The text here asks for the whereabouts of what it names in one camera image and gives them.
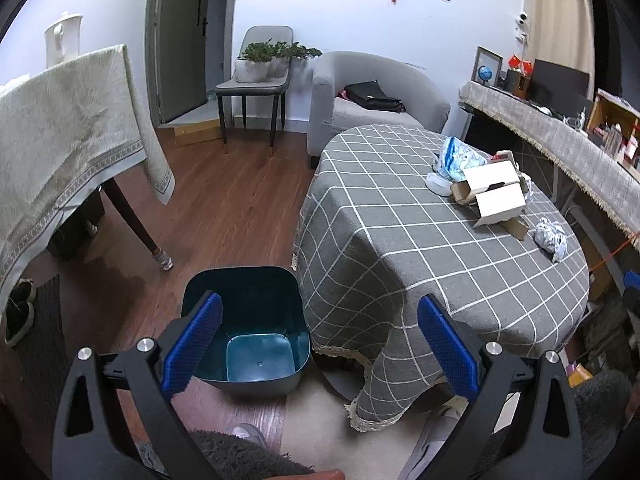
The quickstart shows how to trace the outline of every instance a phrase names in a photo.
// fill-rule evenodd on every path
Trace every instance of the gray plaid tablecloth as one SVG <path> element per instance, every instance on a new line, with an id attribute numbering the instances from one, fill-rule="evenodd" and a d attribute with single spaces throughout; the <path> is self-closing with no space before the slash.
<path id="1" fill-rule="evenodd" d="M 393 424 L 441 378 L 417 325 L 425 294 L 482 339 L 532 357 L 561 349 L 586 305 L 580 245 L 537 187 L 523 242 L 499 225 L 473 228 L 475 206 L 427 189 L 443 140 L 401 126 L 352 128 L 322 152 L 300 211 L 292 268 L 314 349 L 367 369 L 349 408 L 357 430 Z M 568 255 L 558 264 L 533 241 L 542 217 L 567 232 Z"/>

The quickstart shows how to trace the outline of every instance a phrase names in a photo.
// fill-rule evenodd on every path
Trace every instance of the white kettle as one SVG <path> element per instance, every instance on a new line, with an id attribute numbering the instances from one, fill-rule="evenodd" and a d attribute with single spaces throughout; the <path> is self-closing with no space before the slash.
<path id="1" fill-rule="evenodd" d="M 80 53 L 80 22 L 82 14 L 62 13 L 44 32 L 47 68 L 78 57 Z"/>

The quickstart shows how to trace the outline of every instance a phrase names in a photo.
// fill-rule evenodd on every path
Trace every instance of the person's finger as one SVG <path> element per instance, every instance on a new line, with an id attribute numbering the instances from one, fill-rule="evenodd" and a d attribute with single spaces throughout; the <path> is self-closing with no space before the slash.
<path id="1" fill-rule="evenodd" d="M 345 480 L 345 478 L 342 471 L 334 469 L 333 471 L 321 471 L 311 475 L 277 476 L 267 480 Z"/>

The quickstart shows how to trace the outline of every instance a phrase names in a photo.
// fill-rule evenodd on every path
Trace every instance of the gray chair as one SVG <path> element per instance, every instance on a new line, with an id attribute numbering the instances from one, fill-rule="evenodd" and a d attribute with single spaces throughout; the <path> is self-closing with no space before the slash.
<path id="1" fill-rule="evenodd" d="M 269 41 L 277 43 L 278 41 L 286 41 L 291 44 L 293 42 L 293 30 L 285 25 L 256 25 L 251 27 L 244 35 L 240 52 L 243 52 L 250 43 L 258 43 L 260 41 Z M 270 156 L 273 156 L 273 143 L 276 137 L 276 121 L 278 119 L 278 99 L 282 100 L 280 107 L 280 117 L 282 129 L 284 129 L 284 119 L 286 114 L 287 88 L 289 88 L 290 70 L 287 67 L 287 73 L 283 77 L 270 77 L 266 81 L 259 83 L 241 83 L 236 81 L 235 76 L 229 81 L 225 81 L 216 86 L 216 95 L 218 96 L 218 110 L 220 113 L 220 132 L 222 133 L 222 141 L 225 143 L 225 151 L 228 151 L 226 145 L 226 124 L 223 97 L 224 96 L 242 96 L 242 126 L 246 130 L 246 97 L 252 96 L 273 96 L 273 110 L 271 112 L 271 133 L 269 136 L 269 146 L 271 147 Z"/>
<path id="2" fill-rule="evenodd" d="M 337 97 L 348 84 L 376 80 L 382 91 L 401 99 L 406 112 L 366 110 Z M 400 124 L 440 133 L 451 106 L 434 83 L 414 67 L 386 57 L 336 51 L 318 59 L 314 70 L 306 150 L 314 168 L 336 135 L 355 126 Z"/>

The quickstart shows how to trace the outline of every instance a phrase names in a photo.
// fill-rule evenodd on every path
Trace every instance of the monitor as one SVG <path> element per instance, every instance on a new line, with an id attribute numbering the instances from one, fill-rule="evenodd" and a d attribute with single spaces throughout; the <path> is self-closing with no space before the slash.
<path id="1" fill-rule="evenodd" d="M 576 117 L 584 108 L 588 90 L 589 74 L 537 59 L 527 99 L 566 117 Z"/>

